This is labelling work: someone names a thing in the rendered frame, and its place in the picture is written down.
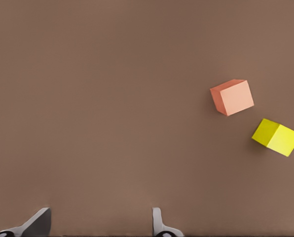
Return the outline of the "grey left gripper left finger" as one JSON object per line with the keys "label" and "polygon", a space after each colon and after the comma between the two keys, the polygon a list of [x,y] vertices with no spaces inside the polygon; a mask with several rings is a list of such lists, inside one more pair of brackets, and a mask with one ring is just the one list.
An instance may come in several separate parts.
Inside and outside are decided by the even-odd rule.
{"label": "grey left gripper left finger", "polygon": [[23,225],[0,231],[0,237],[48,237],[51,230],[51,208],[40,209]]}

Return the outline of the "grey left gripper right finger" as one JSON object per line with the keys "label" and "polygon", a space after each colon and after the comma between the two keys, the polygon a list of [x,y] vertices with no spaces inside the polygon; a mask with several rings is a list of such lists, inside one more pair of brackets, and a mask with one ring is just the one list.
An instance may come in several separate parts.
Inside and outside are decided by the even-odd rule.
{"label": "grey left gripper right finger", "polygon": [[152,208],[153,217],[153,236],[154,237],[183,237],[184,234],[175,228],[168,227],[163,224],[161,209],[159,207]]}

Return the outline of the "salmon orange wooden cube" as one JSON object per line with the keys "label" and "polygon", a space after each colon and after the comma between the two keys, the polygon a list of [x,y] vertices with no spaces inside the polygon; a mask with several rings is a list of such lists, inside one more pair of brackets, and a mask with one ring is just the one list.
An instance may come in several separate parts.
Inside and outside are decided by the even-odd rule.
{"label": "salmon orange wooden cube", "polygon": [[210,88],[216,110],[226,116],[254,106],[249,83],[244,79],[232,79]]}

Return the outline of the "yellow wooden cube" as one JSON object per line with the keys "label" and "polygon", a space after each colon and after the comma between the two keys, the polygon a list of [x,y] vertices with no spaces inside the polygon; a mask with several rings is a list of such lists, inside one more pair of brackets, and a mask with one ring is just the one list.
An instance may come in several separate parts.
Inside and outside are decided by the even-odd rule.
{"label": "yellow wooden cube", "polygon": [[286,157],[294,150],[294,130],[265,118],[258,125],[252,139]]}

